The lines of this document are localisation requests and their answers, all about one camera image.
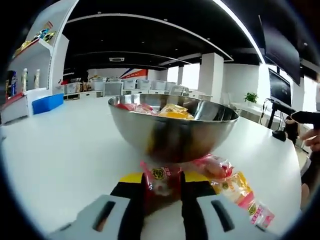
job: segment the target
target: yellow part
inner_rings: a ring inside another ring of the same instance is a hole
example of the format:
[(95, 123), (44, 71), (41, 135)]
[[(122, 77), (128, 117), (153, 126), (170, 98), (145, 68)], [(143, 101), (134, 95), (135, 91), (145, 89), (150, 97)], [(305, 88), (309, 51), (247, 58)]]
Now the yellow part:
[[(142, 172), (130, 173), (122, 177), (119, 182), (139, 184), (141, 183), (142, 174), (143, 174)], [(184, 175), (185, 175), (185, 181), (187, 183), (208, 181), (208, 179), (205, 176), (195, 171), (184, 172)]]

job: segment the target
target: finger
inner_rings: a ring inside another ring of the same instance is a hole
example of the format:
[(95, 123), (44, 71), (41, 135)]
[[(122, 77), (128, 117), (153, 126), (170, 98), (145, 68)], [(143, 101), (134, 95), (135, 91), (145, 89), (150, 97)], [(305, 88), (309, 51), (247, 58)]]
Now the finger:
[(314, 137), (312, 139), (309, 139), (309, 140), (305, 141), (305, 145), (307, 147), (312, 146), (312, 145), (316, 145), (316, 144), (319, 144), (319, 143), (320, 143), (320, 136), (316, 136), (316, 137)]
[(307, 140), (309, 138), (316, 136), (317, 133), (318, 133), (318, 131), (316, 131), (315, 129), (311, 129), (311, 130), (307, 131), (304, 135), (302, 135), (301, 139)]
[(320, 143), (312, 145), (310, 148), (312, 152), (320, 152)]

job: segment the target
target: ceiling light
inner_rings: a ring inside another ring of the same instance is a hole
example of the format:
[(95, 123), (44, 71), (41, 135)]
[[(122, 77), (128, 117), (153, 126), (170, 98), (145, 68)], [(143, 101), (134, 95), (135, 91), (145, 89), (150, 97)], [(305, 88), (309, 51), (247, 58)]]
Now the ceiling light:
[(255, 42), (254, 38), (252, 37), (252, 35), (250, 34), (250, 32), (248, 31), (246, 26), (237, 17), (237, 15), (235, 15), (235, 13), (226, 4), (224, 4), (221, 0), (212, 0), (212, 1), (215, 2), (217, 5), (219, 5), (219, 7), (222, 8), (233, 19), (233, 21), (235, 21), (235, 23), (241, 28), (243, 33), (246, 35), (246, 37), (250, 41), (251, 45), (253, 46), (253, 48), (256, 51), (256, 54), (258, 54), (260, 61), (263, 64), (266, 64), (266, 61), (264, 60), (264, 57), (262, 56), (262, 53), (260, 52), (257, 43)]

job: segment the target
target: yellow package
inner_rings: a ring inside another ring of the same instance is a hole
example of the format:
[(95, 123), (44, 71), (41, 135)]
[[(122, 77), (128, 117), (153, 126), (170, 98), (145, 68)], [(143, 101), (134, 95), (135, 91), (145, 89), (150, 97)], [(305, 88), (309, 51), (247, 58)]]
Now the yellow package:
[(228, 177), (224, 182), (212, 182), (212, 187), (216, 194), (223, 194), (237, 205), (252, 193), (244, 174), (240, 171)]
[(161, 117), (175, 118), (175, 119), (188, 119), (188, 120), (195, 119), (190, 113), (188, 113), (187, 108), (183, 106), (175, 105), (173, 103), (168, 103), (167, 105), (165, 105), (158, 115)]

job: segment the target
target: white table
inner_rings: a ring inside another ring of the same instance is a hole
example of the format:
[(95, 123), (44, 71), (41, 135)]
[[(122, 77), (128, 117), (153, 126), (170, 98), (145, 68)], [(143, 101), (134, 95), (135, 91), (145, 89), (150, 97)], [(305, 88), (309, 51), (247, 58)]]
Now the white table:
[[(86, 205), (109, 194), (120, 177), (141, 172), (144, 156), (121, 137), (107, 100), (68, 101), (51, 112), (2, 127), (9, 181), (44, 233), (73, 221)], [(281, 142), (266, 127), (240, 118), (214, 154), (243, 171), (255, 196), (275, 214), (269, 229), (285, 231), (298, 216), (301, 200), (292, 142)], [(166, 234), (184, 239), (180, 206), (178, 202), (149, 218), (162, 221), (147, 224), (143, 239), (173, 239)]]

